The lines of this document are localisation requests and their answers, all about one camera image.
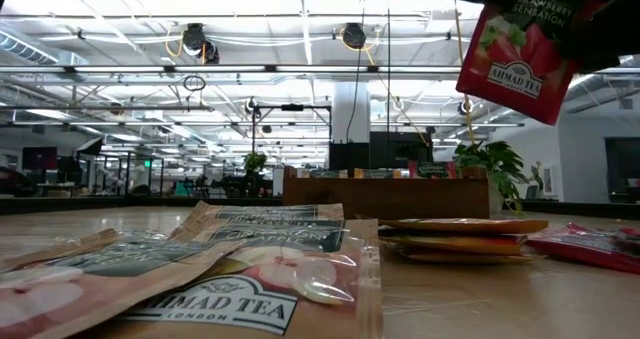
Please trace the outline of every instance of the white column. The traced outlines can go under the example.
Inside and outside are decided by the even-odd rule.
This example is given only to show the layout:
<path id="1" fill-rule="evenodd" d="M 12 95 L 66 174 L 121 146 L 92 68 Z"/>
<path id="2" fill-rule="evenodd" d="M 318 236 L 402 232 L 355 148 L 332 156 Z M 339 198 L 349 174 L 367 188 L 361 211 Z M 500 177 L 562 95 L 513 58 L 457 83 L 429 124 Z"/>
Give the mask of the white column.
<path id="1" fill-rule="evenodd" d="M 366 82 L 337 82 L 333 96 L 333 133 L 335 144 L 368 143 L 370 130 L 370 102 Z"/>

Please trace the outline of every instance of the green plant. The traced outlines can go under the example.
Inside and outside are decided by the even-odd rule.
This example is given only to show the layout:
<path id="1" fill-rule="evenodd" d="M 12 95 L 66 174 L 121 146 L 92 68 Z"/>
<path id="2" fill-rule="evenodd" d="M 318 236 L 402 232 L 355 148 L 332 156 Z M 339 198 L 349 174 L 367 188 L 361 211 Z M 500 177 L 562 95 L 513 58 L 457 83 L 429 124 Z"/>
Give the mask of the green plant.
<path id="1" fill-rule="evenodd" d="M 521 172 L 522 158 L 511 149 L 509 144 L 499 141 L 482 146 L 482 142 L 466 146 L 458 145 L 455 162 L 460 169 L 482 166 L 487 170 L 489 183 L 500 191 L 510 206 L 513 203 L 516 211 L 521 211 L 520 194 L 516 184 L 526 184 L 528 178 Z"/>
<path id="2" fill-rule="evenodd" d="M 267 156 L 263 153 L 249 153 L 244 157 L 244 170 L 248 174 L 259 172 L 264 168 Z"/>

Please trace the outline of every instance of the hanging cable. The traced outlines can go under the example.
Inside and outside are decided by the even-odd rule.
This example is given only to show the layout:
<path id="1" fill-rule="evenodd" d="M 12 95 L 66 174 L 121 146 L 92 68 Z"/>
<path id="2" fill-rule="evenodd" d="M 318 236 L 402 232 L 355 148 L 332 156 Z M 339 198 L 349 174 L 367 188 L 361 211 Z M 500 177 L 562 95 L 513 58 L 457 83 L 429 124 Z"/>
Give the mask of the hanging cable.
<path id="1" fill-rule="evenodd" d="M 362 5 L 362 22 L 360 24 L 360 27 L 364 28 L 364 4 Z M 347 125 L 347 133 L 345 135 L 347 144 L 349 144 L 349 131 L 351 130 L 351 123 L 353 123 L 353 116 L 356 114 L 356 103 L 358 101 L 358 86 L 359 86 L 358 80 L 360 79 L 361 58 L 362 58 L 362 48 L 358 49 L 358 64 L 357 64 L 358 70 L 356 71 L 356 90 L 355 90 L 355 93 L 353 94 L 353 108 L 351 108 L 351 117 L 349 118 L 349 124 Z"/>
<path id="2" fill-rule="evenodd" d="M 391 0 L 387 0 L 387 37 L 391 42 Z M 387 168 L 391 168 L 391 45 L 387 46 L 387 85 Z"/>
<path id="3" fill-rule="evenodd" d="M 462 36 L 460 34 L 460 12 L 458 12 L 458 1 L 453 0 L 453 5 L 455 7 L 455 15 L 456 15 L 456 29 L 458 31 L 458 54 L 460 55 L 460 66 L 462 66 L 463 56 L 462 53 Z M 471 144 L 475 144 L 475 138 L 473 135 L 473 126 L 471 125 L 471 103 L 469 102 L 469 96 L 464 94 L 464 108 L 467 112 L 467 128 L 469 128 L 469 139 L 471 140 Z"/>
<path id="4" fill-rule="evenodd" d="M 378 41 L 379 38 L 379 32 L 376 32 L 376 41 Z M 356 50 L 353 48 L 350 48 L 349 46 L 347 46 L 347 44 L 342 41 L 342 43 L 350 50 Z M 369 57 L 369 62 L 371 63 L 371 65 L 375 66 L 376 63 L 373 60 L 373 57 L 371 56 L 371 53 L 369 52 L 370 48 L 367 48 L 366 50 L 363 48 L 362 50 L 365 50 L 365 53 L 367 53 L 367 57 Z M 426 146 L 429 147 L 429 143 L 427 142 L 427 140 L 424 138 L 424 136 L 422 135 L 422 132 L 420 132 L 420 129 L 418 127 L 416 127 L 415 125 L 413 125 L 413 122 L 411 121 L 411 118 L 409 118 L 409 116 L 407 115 L 407 113 L 404 111 L 404 109 L 402 108 L 402 104 L 400 103 L 400 99 L 396 96 L 394 96 L 393 94 L 391 94 L 391 89 L 387 86 L 387 83 L 385 82 L 385 80 L 382 78 L 382 76 L 380 75 L 379 72 L 376 73 L 378 75 L 378 79 L 380 79 L 380 82 L 382 83 L 382 85 L 384 86 L 385 90 L 387 91 L 387 93 L 389 93 L 389 95 L 391 96 L 391 98 L 393 98 L 393 100 L 397 103 L 398 105 L 398 109 L 400 109 L 400 112 L 402 113 L 402 115 L 407 119 L 407 121 L 409 121 L 409 125 L 411 127 L 413 127 L 416 132 L 418 133 L 418 136 L 420 137 L 420 140 L 422 140 L 422 143 Z"/>
<path id="5" fill-rule="evenodd" d="M 167 31 L 167 37 L 165 39 L 164 42 L 164 48 L 167 50 L 167 53 L 169 53 L 169 55 L 171 55 L 172 57 L 176 58 L 179 57 L 180 54 L 182 54 L 182 36 L 184 35 L 184 30 L 180 33 L 180 47 L 178 48 L 178 53 L 174 53 L 171 48 L 169 48 L 169 35 L 171 34 L 171 27 L 169 27 L 169 31 Z"/>

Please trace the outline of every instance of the table surface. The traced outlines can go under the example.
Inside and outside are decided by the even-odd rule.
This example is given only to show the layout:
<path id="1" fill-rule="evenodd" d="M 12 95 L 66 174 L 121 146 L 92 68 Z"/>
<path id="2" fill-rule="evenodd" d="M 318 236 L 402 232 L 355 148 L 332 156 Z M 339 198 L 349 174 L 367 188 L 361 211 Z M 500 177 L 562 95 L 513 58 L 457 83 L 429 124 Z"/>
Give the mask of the table surface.
<path id="1" fill-rule="evenodd" d="M 0 216 L 0 258 L 102 229 L 169 233 L 189 208 L 115 208 Z M 530 213 L 553 227 L 640 228 L 622 221 Z M 386 338 L 637 338 L 640 276 L 544 259 L 506 266 L 429 265 L 385 253 Z"/>

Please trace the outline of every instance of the strawberry sensation tea packet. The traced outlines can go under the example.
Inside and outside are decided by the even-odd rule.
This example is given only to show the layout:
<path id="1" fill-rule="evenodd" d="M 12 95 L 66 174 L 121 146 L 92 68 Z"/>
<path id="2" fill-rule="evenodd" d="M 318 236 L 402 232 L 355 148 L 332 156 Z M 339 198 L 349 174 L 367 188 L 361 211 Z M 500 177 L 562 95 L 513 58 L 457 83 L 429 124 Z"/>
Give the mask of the strawberry sensation tea packet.
<path id="1" fill-rule="evenodd" d="M 140 303 L 89 335 L 380 338 L 377 221 L 308 217 L 303 208 L 248 214 L 250 207 L 199 204 L 173 238 L 241 239 L 243 246 L 188 285 Z"/>
<path id="2" fill-rule="evenodd" d="M 517 0 L 510 8 L 485 6 L 456 89 L 555 124 L 576 70 L 556 44 L 581 3 Z"/>
<path id="3" fill-rule="evenodd" d="M 0 338 L 64 338 L 80 332 L 188 283 L 237 246 L 105 230 L 3 261 Z"/>

